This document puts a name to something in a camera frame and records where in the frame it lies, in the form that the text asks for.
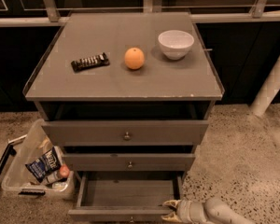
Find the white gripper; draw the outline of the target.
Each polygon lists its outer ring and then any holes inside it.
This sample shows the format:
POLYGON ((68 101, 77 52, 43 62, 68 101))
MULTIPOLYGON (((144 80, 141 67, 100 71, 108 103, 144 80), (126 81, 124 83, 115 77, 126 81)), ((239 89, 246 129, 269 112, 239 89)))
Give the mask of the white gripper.
POLYGON ((176 209, 168 215, 161 217, 162 220, 173 223, 188 223, 188 224, 204 224, 206 215, 203 209, 203 204, 188 200, 168 200, 163 206, 176 209))

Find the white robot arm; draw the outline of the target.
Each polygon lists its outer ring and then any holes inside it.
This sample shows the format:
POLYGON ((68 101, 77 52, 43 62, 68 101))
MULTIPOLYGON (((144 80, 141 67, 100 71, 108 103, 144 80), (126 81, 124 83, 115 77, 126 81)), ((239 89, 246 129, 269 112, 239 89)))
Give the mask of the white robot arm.
POLYGON ((209 198, 204 203, 190 200, 169 200, 163 206, 173 211, 161 217, 162 220, 183 224, 255 224, 235 213, 218 198, 209 198))

